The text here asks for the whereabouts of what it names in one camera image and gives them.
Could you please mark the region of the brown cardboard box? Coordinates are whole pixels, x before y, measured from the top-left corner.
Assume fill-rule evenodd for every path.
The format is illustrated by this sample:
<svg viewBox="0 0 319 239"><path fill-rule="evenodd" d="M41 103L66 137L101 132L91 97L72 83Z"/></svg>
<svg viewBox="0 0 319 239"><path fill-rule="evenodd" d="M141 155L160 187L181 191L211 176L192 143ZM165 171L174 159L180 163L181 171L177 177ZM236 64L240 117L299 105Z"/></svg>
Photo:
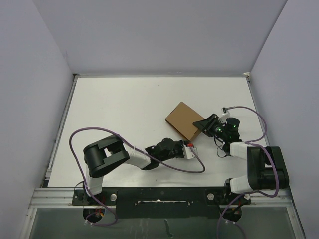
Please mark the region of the brown cardboard box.
<svg viewBox="0 0 319 239"><path fill-rule="evenodd" d="M201 131L193 125L194 122L201 120L204 120L204 117L184 102L180 102L165 118L169 125L189 141L194 141L201 134Z"/></svg>

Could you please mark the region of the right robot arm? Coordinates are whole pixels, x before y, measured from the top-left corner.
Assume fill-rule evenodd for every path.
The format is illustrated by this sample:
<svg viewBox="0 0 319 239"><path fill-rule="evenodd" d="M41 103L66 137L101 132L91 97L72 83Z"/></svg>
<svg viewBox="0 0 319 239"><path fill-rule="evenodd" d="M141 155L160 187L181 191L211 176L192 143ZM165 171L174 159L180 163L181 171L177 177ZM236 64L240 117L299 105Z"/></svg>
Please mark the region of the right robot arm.
<svg viewBox="0 0 319 239"><path fill-rule="evenodd" d="M247 162L247 172L230 179L229 187L222 190L221 196L225 202L234 203L241 193L288 188L290 180L281 149L278 146L261 148L244 143L239 134L239 119L228 115L221 119L212 114L195 121L193 125L206 136L222 142L222 151L227 156Z"/></svg>

